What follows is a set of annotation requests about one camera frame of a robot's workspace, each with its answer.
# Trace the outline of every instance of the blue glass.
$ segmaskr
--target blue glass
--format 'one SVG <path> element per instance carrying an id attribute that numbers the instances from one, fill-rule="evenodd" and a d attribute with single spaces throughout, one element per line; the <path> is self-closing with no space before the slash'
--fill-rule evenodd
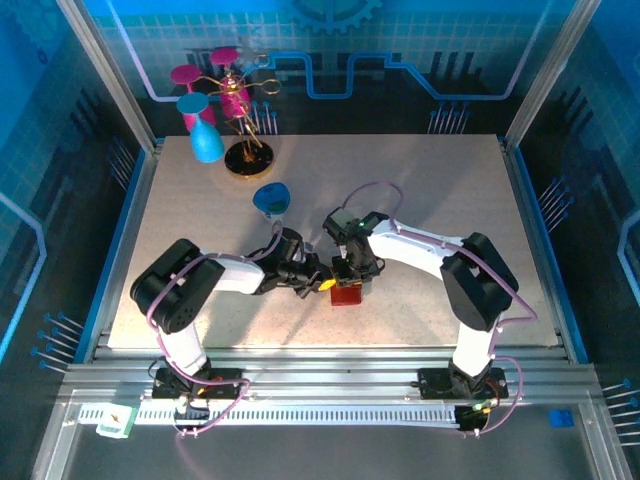
<path id="1" fill-rule="evenodd" d="M 202 93 L 189 93 L 178 100 L 177 107 L 183 115 L 193 115 L 195 124 L 191 129 L 191 147 L 196 159 L 203 163 L 213 163 L 224 156 L 224 144 L 218 130 L 200 118 L 209 105 L 209 99 Z"/>

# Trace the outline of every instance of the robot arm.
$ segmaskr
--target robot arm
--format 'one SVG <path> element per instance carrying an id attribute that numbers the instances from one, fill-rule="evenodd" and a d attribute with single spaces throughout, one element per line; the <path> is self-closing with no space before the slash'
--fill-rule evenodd
<path id="1" fill-rule="evenodd" d="M 380 259 L 411 265 L 444 282 L 451 308 L 460 320 L 458 343 L 449 364 L 452 391 L 470 397 L 482 389 L 491 367 L 496 321 L 511 305 L 511 297 L 450 246 L 472 251 L 517 290 L 515 277 L 489 239 L 478 233 L 466 239 L 435 235 L 376 212 L 360 220 L 343 208 L 334 210 L 323 227 L 342 250 L 341 257 L 333 258 L 338 286 L 371 281 L 380 274 Z"/>
<path id="2" fill-rule="evenodd" d="M 158 327 L 168 365 L 177 367 L 174 380 L 190 389 L 181 372 L 209 379 L 212 369 L 195 329 L 194 320 L 213 291 L 262 295 L 277 287 L 288 287 L 305 298 L 310 292 L 333 285 L 333 275 L 316 254 L 304 251 L 302 237 L 284 228 L 274 236 L 271 247 L 249 257 L 217 255 L 201 261 L 169 290 L 152 314 Z M 202 257 L 192 242 L 181 239 L 165 251 L 133 283 L 131 298 L 146 315 L 160 292 L 187 264 Z"/>

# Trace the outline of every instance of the yellow object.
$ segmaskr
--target yellow object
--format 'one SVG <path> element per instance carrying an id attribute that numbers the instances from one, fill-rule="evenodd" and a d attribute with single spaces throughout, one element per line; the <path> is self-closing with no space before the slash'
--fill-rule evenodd
<path id="1" fill-rule="evenodd" d="M 318 291 L 319 292 L 324 292 L 325 290 L 329 290 L 335 284 L 336 284 L 336 279 L 335 278 L 332 278 L 330 280 L 325 280 L 324 282 L 322 282 L 322 285 L 320 285 L 320 287 L 318 287 Z"/>

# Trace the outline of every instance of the gear logo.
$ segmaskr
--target gear logo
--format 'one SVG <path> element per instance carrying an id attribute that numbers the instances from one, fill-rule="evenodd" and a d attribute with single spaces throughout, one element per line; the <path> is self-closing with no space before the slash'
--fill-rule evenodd
<path id="1" fill-rule="evenodd" d="M 371 19 L 372 10 L 380 6 L 381 0 L 289 0 L 286 9 L 300 27 L 309 27 L 314 33 L 324 30 L 330 35 L 336 30 L 347 33 L 348 27 L 360 27 L 360 22 Z"/>

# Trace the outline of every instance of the black mount bracket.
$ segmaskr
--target black mount bracket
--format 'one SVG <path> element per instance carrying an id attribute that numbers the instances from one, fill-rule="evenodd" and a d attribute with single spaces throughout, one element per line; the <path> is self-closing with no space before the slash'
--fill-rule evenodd
<path id="1" fill-rule="evenodd" d="M 203 380 L 234 380 L 242 378 L 242 370 L 239 368 L 211 368 L 207 362 L 194 377 Z M 240 395 L 240 388 L 239 384 L 212 387 L 191 382 L 169 366 L 157 370 L 151 398 L 177 399 L 187 394 L 192 399 L 235 400 Z"/>
<path id="2" fill-rule="evenodd" d="M 461 395 L 456 391 L 452 381 L 451 370 L 448 368 L 421 368 L 418 370 L 418 381 L 411 382 L 411 386 L 420 391 L 422 400 L 456 400 L 471 398 L 473 400 L 489 400 L 495 398 L 496 393 L 487 380 L 498 392 L 499 398 L 508 398 L 509 390 L 501 368 L 491 368 L 482 382 L 471 391 L 471 396 Z"/>

